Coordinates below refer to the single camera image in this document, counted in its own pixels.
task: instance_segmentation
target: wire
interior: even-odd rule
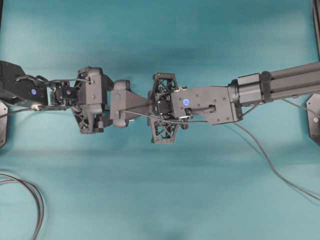
[[[6,114],[0,115],[0,119],[5,118],[5,117],[10,116],[10,115],[13,115],[13,114],[20,113],[20,112],[25,112],[25,111],[34,111],[34,109],[32,109],[32,108],[23,108],[23,109],[19,109],[19,110],[16,110],[16,111],[10,111],[10,112],[8,112]]]
[[[309,108],[306,108],[306,107],[304,107],[304,106],[300,106],[300,105],[298,105],[298,104],[295,104],[294,102],[289,101],[289,100],[287,100],[287,99],[281,99],[281,100],[284,101],[284,102],[286,102],[286,103],[288,103],[288,104],[291,104],[291,105],[293,105],[293,106],[295,106],[295,107],[297,107],[297,108],[303,109],[303,110],[305,110],[305,111],[309,111],[310,113],[313,113],[315,116],[317,116],[318,118],[320,118],[320,115],[319,115],[318,113],[316,113],[315,111],[313,111],[313,110],[311,110],[311,109],[309,109]]]
[[[269,166],[271,167],[272,171],[275,173],[275,175],[277,175],[281,180],[283,180],[284,182],[286,182],[287,184],[289,184],[290,186],[294,187],[295,189],[297,189],[298,191],[303,192],[304,194],[307,194],[308,196],[320,201],[320,197],[317,197],[315,195],[313,195],[312,193],[304,190],[303,188],[299,187],[298,185],[292,183],[291,181],[289,181],[288,179],[286,179],[285,177],[283,177],[275,168],[275,166],[273,165],[270,157],[268,156],[267,152],[264,150],[264,148],[262,147],[261,143],[258,141],[258,139],[246,128],[244,128],[243,126],[241,126],[240,124],[233,122],[234,125],[236,125],[238,128],[240,128],[241,130],[243,130],[244,132],[246,132],[254,141],[255,143],[258,145],[259,149],[261,150],[261,152],[263,153],[267,163],[269,164]]]
[[[215,112],[215,111],[216,111],[216,107],[211,106],[211,107],[202,108],[202,109],[191,109],[191,114],[192,115],[203,115],[203,114],[207,114],[207,113],[211,113],[211,112]]]
[[[250,108],[248,111],[246,111],[244,114],[242,114],[242,117],[244,115],[247,115],[248,113],[250,113],[252,110],[254,110],[256,107],[258,107],[258,105],[254,105],[252,108]]]
[[[139,116],[144,116],[144,117],[147,117],[147,118],[150,118],[150,119],[159,120],[159,121],[162,121],[162,122],[165,122],[165,123],[169,123],[169,124],[208,124],[209,123],[208,121],[185,121],[185,122],[181,122],[181,121],[174,121],[174,120],[164,120],[164,119],[161,119],[161,118],[156,117],[156,116],[150,116],[150,115],[143,114],[143,113],[140,113],[140,112],[128,111],[128,110],[120,110],[120,112],[128,113],[128,114],[135,114],[135,115],[139,115]]]
[[[32,240],[35,240],[37,238],[37,236],[38,236],[38,233],[39,233],[40,229],[41,229],[41,226],[42,226],[42,223],[43,223],[43,220],[44,220],[44,215],[45,215],[45,203],[44,203],[44,200],[43,200],[43,197],[42,197],[40,191],[32,183],[24,181],[24,180],[21,180],[21,179],[18,179],[16,177],[13,177],[13,176],[10,176],[10,175],[7,175],[7,174],[3,174],[3,173],[0,173],[0,177],[9,179],[9,180],[0,181],[0,185],[9,184],[9,183],[18,183],[18,184],[22,185],[25,189],[27,189],[27,191],[29,193],[31,193],[31,195],[32,195],[32,197],[34,199],[35,205],[36,205],[36,209],[37,209],[36,228],[35,228],[33,236],[32,236]]]
[[[79,79],[79,78],[75,78],[75,79],[55,79],[55,80],[50,80],[48,82],[49,83],[61,83],[61,82],[73,82],[73,81],[80,81],[80,82],[90,83],[89,80]]]

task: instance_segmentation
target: black plastic part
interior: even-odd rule
[[[264,71],[260,74],[260,83],[261,83],[261,90],[263,93],[263,100],[265,103],[270,103],[272,102],[271,98],[271,86],[270,86],[270,81],[271,81],[271,73],[268,71]]]
[[[173,119],[170,114],[172,101],[170,94],[178,90],[178,83],[174,73],[157,72],[153,75],[153,88],[148,93],[148,98],[152,101],[154,117],[163,119]],[[178,132],[178,124],[159,122],[151,118],[147,119],[147,125],[152,129],[151,142],[154,144],[173,144]]]
[[[36,86],[32,81],[20,80],[25,75],[23,69],[15,64],[0,61],[0,99],[6,103],[30,107],[34,104],[48,105],[47,86]]]

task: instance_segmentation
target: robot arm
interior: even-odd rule
[[[71,108],[81,134],[102,133],[110,125],[125,128],[137,117],[147,116],[156,144],[174,143],[179,126],[187,129],[195,123],[190,121],[193,116],[202,116],[211,125],[234,123],[243,119],[242,107],[320,92],[320,62],[238,77],[228,86],[196,88],[179,87],[175,74],[158,72],[147,98],[132,92],[129,81],[113,82],[98,67],[80,69],[76,79],[48,81],[25,75],[12,63],[1,61],[0,66],[3,102],[35,111]],[[107,92],[110,109],[106,109]]]

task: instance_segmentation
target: gray cable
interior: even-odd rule
[[[128,111],[128,110],[120,110],[120,112],[128,113],[128,114],[135,114],[135,115],[139,115],[139,116],[144,116],[144,117],[147,117],[147,118],[150,118],[150,119],[159,120],[161,122],[169,123],[169,124],[208,124],[209,123],[207,121],[186,121],[186,122],[183,121],[182,122],[182,121],[174,121],[174,120],[164,120],[164,119],[161,119],[161,118],[156,117],[156,116],[150,116],[150,115],[147,115],[147,114],[143,114],[143,113],[139,113],[139,112],[135,112],[135,111]]]
[[[37,209],[36,228],[35,228],[33,236],[32,236],[32,240],[35,240],[37,238],[38,233],[40,231],[40,228],[42,226],[42,223],[43,223],[43,220],[44,220],[44,214],[45,214],[45,204],[44,204],[44,200],[43,200],[43,197],[42,197],[40,191],[32,183],[24,181],[24,180],[20,180],[20,179],[18,179],[16,177],[13,177],[13,176],[10,176],[10,175],[7,175],[7,174],[3,174],[3,173],[0,173],[0,177],[9,179],[9,180],[0,181],[0,185],[1,184],[9,184],[9,183],[19,183],[25,189],[27,189],[27,191],[29,193],[31,193],[31,195],[32,195],[32,197],[34,199],[35,205],[36,205],[36,209]],[[38,196],[40,198],[41,205],[39,203],[39,199],[38,199],[37,195],[31,190],[31,188],[29,186],[38,194]]]
[[[284,102],[286,102],[286,103],[288,103],[288,104],[291,104],[291,105],[293,105],[293,106],[295,106],[295,107],[297,107],[297,108],[303,109],[303,110],[305,110],[305,111],[309,111],[310,113],[313,113],[315,116],[317,116],[318,118],[320,118],[320,115],[319,115],[318,113],[316,113],[315,111],[312,111],[312,110],[309,109],[309,108],[306,108],[306,107],[304,107],[304,106],[300,106],[300,105],[298,105],[298,104],[295,104],[294,102],[289,101],[289,100],[287,100],[287,99],[282,99],[282,101],[284,101]]]
[[[258,141],[258,139],[251,133],[249,132],[247,129],[245,129],[243,126],[241,126],[240,124],[234,122],[234,125],[236,125],[238,128],[240,128],[241,130],[243,130],[244,132],[246,132],[254,141],[255,143],[258,145],[258,147],[260,148],[261,152],[263,153],[267,163],[269,164],[269,166],[271,167],[272,171],[275,173],[275,175],[277,175],[281,180],[283,180],[284,182],[286,182],[287,184],[289,184],[290,186],[294,187],[295,189],[297,189],[298,191],[303,192],[304,194],[307,194],[308,196],[320,201],[320,197],[317,197],[315,195],[313,195],[312,193],[304,190],[303,188],[299,187],[298,185],[292,183],[291,181],[289,181],[288,179],[286,179],[285,177],[283,177],[275,168],[275,166],[273,165],[271,159],[269,158],[268,154],[266,153],[266,151],[264,150],[264,148],[262,147],[261,143]]]
[[[25,112],[25,111],[34,111],[34,109],[32,109],[32,108],[23,108],[23,109],[19,109],[19,110],[16,110],[16,111],[10,111],[10,112],[8,112],[6,114],[0,115],[0,119],[2,119],[4,117],[7,117],[7,116],[10,116],[12,114],[17,114],[17,113]]]

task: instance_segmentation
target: black cable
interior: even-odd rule
[[[74,81],[91,83],[89,80],[80,79],[80,78],[75,78],[75,79],[55,79],[55,80],[50,80],[50,81],[48,81],[48,82],[49,82],[49,83],[61,83],[61,82],[74,82]]]
[[[208,124],[208,121],[174,121],[174,120],[165,120],[156,116],[150,116],[144,113],[140,113],[140,112],[135,112],[135,111],[128,111],[128,110],[120,110],[120,112],[123,113],[128,113],[128,114],[135,114],[135,115],[139,115],[139,116],[144,116],[150,119],[154,119],[154,120],[158,120],[164,123],[169,123],[169,124]]]
[[[0,181],[0,185],[9,184],[9,183],[18,183],[18,184],[22,185],[25,189],[27,189],[27,191],[32,195],[34,202],[35,202],[35,205],[36,205],[36,209],[37,209],[36,228],[35,228],[33,236],[32,236],[32,240],[35,240],[38,236],[40,229],[41,229],[41,226],[42,226],[42,223],[44,220],[44,215],[45,215],[45,203],[44,203],[44,200],[43,200],[43,197],[42,197],[40,191],[32,183],[18,179],[16,177],[13,177],[13,176],[10,176],[7,174],[3,174],[3,173],[0,173],[0,177],[9,179],[9,180]]]
[[[267,163],[269,164],[269,166],[271,167],[272,171],[275,173],[275,175],[277,175],[281,180],[283,180],[284,182],[286,182],[287,184],[289,184],[290,186],[294,187],[295,189],[297,189],[298,191],[307,194],[308,196],[320,201],[320,197],[317,197],[315,195],[313,195],[312,193],[304,190],[303,188],[299,187],[298,185],[292,183],[291,181],[289,181],[288,179],[286,179],[285,177],[283,177],[275,168],[275,166],[273,165],[270,157],[268,156],[267,152],[264,150],[264,148],[262,147],[261,143],[258,141],[258,139],[246,128],[244,128],[243,126],[241,126],[240,124],[234,122],[234,125],[236,125],[238,128],[240,128],[241,130],[243,130],[245,133],[247,133],[254,141],[255,143],[258,145],[258,147],[260,148],[261,152],[263,153]]]
[[[15,111],[10,111],[10,112],[8,112],[6,114],[0,115],[0,119],[5,118],[5,117],[10,116],[10,115],[13,115],[13,114],[20,113],[20,112],[25,112],[25,111],[35,111],[35,110],[32,109],[32,108],[23,108],[23,109],[19,109],[19,110],[15,110]]]
[[[250,113],[252,110],[254,110],[256,107],[258,107],[258,105],[254,105],[252,108],[250,108],[248,111],[246,111],[244,114],[242,114],[242,117],[244,115],[247,115],[248,113]]]

